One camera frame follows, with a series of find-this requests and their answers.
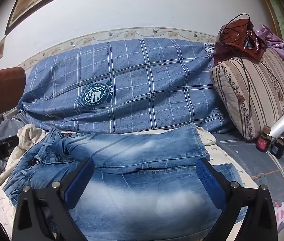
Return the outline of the blue label small bottle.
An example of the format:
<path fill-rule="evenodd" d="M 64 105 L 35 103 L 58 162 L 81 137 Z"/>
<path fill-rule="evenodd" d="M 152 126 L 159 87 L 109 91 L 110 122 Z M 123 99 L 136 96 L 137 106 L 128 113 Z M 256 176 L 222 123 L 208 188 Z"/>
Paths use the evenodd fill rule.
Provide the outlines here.
<path fill-rule="evenodd" d="M 271 153 L 275 156 L 275 158 L 280 159 L 284 152 L 284 136 L 278 137 L 272 147 Z"/>

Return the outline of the blue plaid quilt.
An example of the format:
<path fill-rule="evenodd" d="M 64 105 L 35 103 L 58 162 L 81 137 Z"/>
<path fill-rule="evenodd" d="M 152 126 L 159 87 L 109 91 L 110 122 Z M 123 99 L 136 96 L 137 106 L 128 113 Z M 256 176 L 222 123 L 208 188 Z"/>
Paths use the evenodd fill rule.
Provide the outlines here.
<path fill-rule="evenodd" d="M 214 44 L 145 38 L 75 48 L 39 61 L 18 108 L 48 130 L 128 133 L 195 124 L 233 128 L 210 80 Z"/>

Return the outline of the purple cloth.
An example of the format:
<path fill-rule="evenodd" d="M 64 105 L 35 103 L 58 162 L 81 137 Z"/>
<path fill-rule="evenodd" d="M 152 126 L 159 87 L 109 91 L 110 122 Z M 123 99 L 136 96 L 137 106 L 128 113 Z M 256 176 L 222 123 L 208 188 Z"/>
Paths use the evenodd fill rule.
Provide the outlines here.
<path fill-rule="evenodd" d="M 267 25 L 262 23 L 258 29 L 254 29 L 254 32 L 265 42 L 267 47 L 274 49 L 284 60 L 284 40 L 273 33 Z"/>

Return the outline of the dark red plastic bag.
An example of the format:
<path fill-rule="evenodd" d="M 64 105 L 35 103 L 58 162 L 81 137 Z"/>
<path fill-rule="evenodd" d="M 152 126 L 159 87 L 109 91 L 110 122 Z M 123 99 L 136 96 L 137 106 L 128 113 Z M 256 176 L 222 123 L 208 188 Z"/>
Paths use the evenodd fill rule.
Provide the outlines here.
<path fill-rule="evenodd" d="M 248 18 L 231 20 L 222 26 L 214 49 L 214 64 L 233 57 L 247 58 L 258 63 L 266 51 L 265 42 L 254 32 Z"/>

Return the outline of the striped floral beige pillow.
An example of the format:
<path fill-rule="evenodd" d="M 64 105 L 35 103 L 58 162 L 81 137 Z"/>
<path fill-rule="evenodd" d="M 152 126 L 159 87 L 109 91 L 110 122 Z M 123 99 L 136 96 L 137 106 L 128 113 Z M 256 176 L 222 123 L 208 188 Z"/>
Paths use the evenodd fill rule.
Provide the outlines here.
<path fill-rule="evenodd" d="M 284 114 L 284 60 L 268 48 L 258 64 L 233 57 L 210 72 L 214 88 L 240 134 L 255 139 Z"/>

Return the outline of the grey star-print cloth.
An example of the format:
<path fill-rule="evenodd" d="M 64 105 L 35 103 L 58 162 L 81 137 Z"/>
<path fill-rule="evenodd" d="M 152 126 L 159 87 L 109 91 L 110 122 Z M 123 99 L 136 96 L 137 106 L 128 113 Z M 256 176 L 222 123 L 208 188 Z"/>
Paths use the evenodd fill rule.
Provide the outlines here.
<path fill-rule="evenodd" d="M 0 114 L 0 140 L 16 136 L 18 130 L 28 124 L 25 113 L 20 110 L 9 119 L 4 119 L 3 115 Z M 7 161 L 8 157 L 0 159 L 0 174 L 4 171 Z"/>

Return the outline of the brown wooden headboard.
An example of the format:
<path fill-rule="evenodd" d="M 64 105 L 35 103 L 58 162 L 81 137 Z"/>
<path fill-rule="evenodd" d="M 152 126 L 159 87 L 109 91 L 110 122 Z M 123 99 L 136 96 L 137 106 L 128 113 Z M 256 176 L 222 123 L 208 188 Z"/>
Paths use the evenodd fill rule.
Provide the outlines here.
<path fill-rule="evenodd" d="M 0 70 L 0 114 L 16 107 L 26 85 L 26 73 L 21 67 Z"/>

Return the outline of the red label small bottle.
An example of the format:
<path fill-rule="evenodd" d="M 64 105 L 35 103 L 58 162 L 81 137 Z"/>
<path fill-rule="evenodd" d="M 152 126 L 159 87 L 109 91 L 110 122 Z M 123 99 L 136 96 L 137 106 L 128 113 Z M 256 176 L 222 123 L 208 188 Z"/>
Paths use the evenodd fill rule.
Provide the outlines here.
<path fill-rule="evenodd" d="M 261 132 L 259 132 L 259 135 L 257 137 L 256 141 L 256 148 L 260 152 L 266 152 L 269 148 L 269 145 L 271 143 L 272 137 L 270 136 L 271 127 L 264 126 Z"/>

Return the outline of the grey patterned bedsheet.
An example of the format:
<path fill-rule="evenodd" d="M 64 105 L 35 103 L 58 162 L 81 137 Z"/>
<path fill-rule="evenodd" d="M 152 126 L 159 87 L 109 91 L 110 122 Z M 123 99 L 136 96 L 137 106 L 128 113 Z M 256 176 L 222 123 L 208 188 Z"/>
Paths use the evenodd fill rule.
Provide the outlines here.
<path fill-rule="evenodd" d="M 233 158 L 257 186 L 268 186 L 275 209 L 278 231 L 284 229 L 284 157 L 260 152 L 254 142 L 245 141 L 238 132 L 215 134 L 217 145 Z"/>

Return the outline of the light blue denim jeans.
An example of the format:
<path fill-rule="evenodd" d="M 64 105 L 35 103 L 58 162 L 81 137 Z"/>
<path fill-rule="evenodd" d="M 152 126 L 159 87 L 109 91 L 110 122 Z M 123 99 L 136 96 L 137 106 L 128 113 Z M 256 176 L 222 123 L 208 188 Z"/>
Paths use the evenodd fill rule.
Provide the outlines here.
<path fill-rule="evenodd" d="M 221 213 L 196 173 L 214 143 L 193 124 L 159 134 L 51 130 L 23 155 L 3 190 L 16 205 L 23 187 L 48 187 L 89 157 L 94 173 L 70 210 L 88 240 L 196 240 Z"/>

